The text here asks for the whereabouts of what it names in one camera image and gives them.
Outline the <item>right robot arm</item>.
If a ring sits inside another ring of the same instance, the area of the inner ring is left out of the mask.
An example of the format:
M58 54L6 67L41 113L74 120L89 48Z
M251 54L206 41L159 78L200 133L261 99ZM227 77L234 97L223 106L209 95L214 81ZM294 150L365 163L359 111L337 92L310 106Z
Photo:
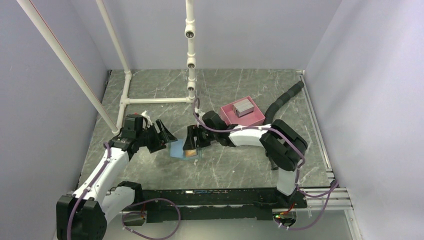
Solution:
M217 113L209 111L197 124L187 127L182 151L186 157L192 157L198 149L210 146L213 141L224 147L262 147L278 171L276 203L287 208L295 201L298 167L308 143L283 120L261 126L243 126L227 124Z

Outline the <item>green card holder wallet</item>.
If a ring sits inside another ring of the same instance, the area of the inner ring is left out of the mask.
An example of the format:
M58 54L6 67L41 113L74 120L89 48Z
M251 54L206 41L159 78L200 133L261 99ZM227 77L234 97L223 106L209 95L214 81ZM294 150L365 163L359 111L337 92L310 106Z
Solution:
M195 154L188 154L183 150L185 140L178 138L177 141L168 144L169 156L179 160L200 160L202 158L202 150L198 148Z

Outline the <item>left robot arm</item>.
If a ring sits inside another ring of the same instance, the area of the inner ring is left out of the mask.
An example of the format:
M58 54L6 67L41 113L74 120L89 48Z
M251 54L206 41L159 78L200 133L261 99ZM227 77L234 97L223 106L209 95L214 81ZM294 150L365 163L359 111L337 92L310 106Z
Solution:
M160 119L129 114L118 134L104 142L104 154L90 176L56 203L56 237L59 240L101 240L107 226L123 209L139 209L144 203L141 184L112 184L135 153L146 147L150 153L165 149L177 139Z

